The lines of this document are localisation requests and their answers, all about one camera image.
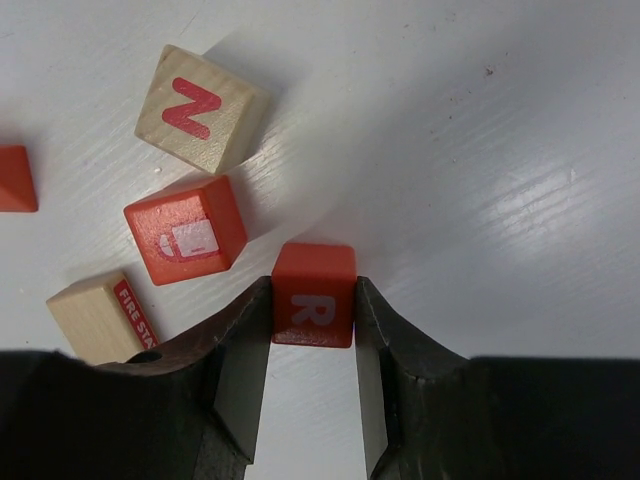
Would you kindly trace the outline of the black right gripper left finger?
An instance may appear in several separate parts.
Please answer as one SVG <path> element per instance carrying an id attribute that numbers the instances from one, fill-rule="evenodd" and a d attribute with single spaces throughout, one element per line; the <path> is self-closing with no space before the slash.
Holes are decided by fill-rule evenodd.
<path id="1" fill-rule="evenodd" d="M 5 479 L 241 479 L 254 461 L 272 320 L 261 277 L 129 360 L 1 355 Z"/>

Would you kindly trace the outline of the red R cube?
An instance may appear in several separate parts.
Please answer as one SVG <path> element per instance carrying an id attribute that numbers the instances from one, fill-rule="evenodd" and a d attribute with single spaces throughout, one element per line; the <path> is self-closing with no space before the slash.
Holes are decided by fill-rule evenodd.
<path id="1" fill-rule="evenodd" d="M 276 344 L 348 348 L 357 281 L 350 246 L 289 242 L 272 274 Z"/>

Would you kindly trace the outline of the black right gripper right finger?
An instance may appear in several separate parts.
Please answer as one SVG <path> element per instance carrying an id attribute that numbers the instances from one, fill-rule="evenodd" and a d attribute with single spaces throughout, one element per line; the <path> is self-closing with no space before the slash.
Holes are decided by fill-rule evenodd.
<path id="1" fill-rule="evenodd" d="M 355 346 L 371 479 L 635 479 L 639 364 L 475 357 L 399 315 L 367 278 Z"/>

